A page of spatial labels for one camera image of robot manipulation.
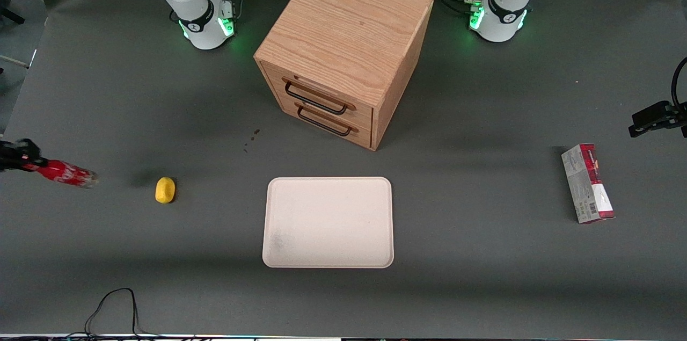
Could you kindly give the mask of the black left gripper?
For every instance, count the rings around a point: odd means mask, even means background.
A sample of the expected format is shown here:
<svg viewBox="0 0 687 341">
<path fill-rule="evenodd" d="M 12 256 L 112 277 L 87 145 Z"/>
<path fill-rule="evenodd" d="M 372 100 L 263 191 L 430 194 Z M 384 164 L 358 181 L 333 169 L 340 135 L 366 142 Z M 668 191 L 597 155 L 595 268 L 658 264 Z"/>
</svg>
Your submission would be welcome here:
<svg viewBox="0 0 687 341">
<path fill-rule="evenodd" d="M 687 111 L 685 103 L 672 104 L 669 101 L 655 103 L 642 111 L 632 115 L 633 124 L 629 126 L 629 135 L 639 137 L 648 131 L 680 128 L 684 138 L 687 138 Z"/>
</svg>

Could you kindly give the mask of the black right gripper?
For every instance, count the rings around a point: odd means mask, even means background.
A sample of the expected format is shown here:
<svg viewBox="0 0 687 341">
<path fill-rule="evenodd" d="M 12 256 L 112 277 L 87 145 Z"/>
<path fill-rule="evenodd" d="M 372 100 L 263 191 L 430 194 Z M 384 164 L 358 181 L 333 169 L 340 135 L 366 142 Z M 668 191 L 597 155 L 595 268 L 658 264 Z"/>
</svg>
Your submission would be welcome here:
<svg viewBox="0 0 687 341">
<path fill-rule="evenodd" d="M 48 167 L 48 163 L 49 160 L 41 156 L 41 149 L 30 139 L 17 140 L 16 145 L 10 141 L 1 141 L 1 172 L 17 168 L 37 172 Z"/>
</svg>

